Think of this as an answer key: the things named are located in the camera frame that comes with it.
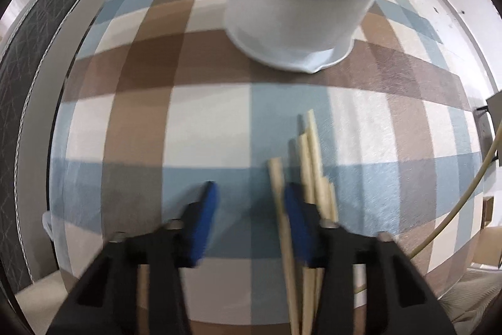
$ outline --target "bundle of chopsticks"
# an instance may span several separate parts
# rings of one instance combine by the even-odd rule
[[[316,204],[321,218],[338,221],[334,185],[323,176],[321,148],[314,112],[307,113],[305,133],[298,137],[301,180],[307,203]],[[284,278],[288,296],[289,318],[292,335],[310,335],[321,293],[323,269],[303,267],[302,319],[299,319],[299,297],[296,286],[295,260],[291,242],[288,216],[284,207],[284,174],[280,158],[269,161],[270,181],[274,194],[279,226],[280,251],[282,253]]]

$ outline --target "cable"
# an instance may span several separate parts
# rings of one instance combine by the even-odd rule
[[[497,147],[499,146],[500,142],[502,142],[502,122],[499,125],[499,128],[497,129],[497,132],[495,134],[495,139],[493,143],[491,144],[491,147],[486,154],[486,157],[484,158],[483,163],[481,164],[481,168],[479,168],[478,173],[474,177],[473,181],[470,183],[469,187],[465,191],[465,193],[460,197],[460,200],[457,202],[455,207],[451,209],[450,213],[448,213],[448,216],[445,217],[445,219],[440,223],[439,226],[437,226],[434,231],[427,236],[427,238],[418,246],[413,249],[408,256],[410,259],[415,257],[417,254],[419,254],[425,247],[427,247],[429,244],[432,243],[432,241],[440,234],[446,226],[453,220],[453,218],[458,214],[458,212],[463,208],[463,206],[467,203],[469,200],[470,196],[473,194],[475,191],[476,187],[478,187],[479,182],[481,182],[481,179],[485,175],[486,171],[488,170],[488,167],[491,164],[491,160],[495,156],[495,151],[497,150]],[[356,288],[355,293],[360,293],[361,291],[364,291],[366,289],[366,284],[361,285],[360,287]]]

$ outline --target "plaid tablecloth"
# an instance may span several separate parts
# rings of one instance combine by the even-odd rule
[[[288,333],[266,161],[298,179],[301,115],[317,117],[325,173],[351,231],[405,250],[437,226],[480,166],[455,67],[411,0],[376,0],[353,52],[314,75],[251,61],[222,29],[225,0],[107,0],[57,114],[50,206],[62,270],[79,277],[115,231],[149,232],[217,182],[206,258],[185,272],[195,332]],[[471,260],[478,188],[414,260],[444,293]]]

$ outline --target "bucket base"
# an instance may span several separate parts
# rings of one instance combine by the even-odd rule
[[[341,41],[335,48],[304,53],[265,46],[256,38],[228,24],[225,25],[225,31],[232,43],[244,54],[266,66],[290,72],[316,73],[342,61],[354,47],[354,39],[349,37]]]

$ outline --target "table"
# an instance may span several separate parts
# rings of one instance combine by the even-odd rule
[[[56,254],[79,277],[115,231],[152,231],[217,182],[206,258],[185,271],[196,333],[289,333],[266,162],[299,178],[294,139],[313,108],[325,174],[349,230],[405,251],[458,201],[479,142],[449,53],[411,0],[376,0],[353,52],[314,75],[251,61],[225,35],[225,0],[107,0],[57,114],[50,205]],[[414,262],[436,294],[473,257],[479,187]],[[357,305],[364,304],[363,298]]]

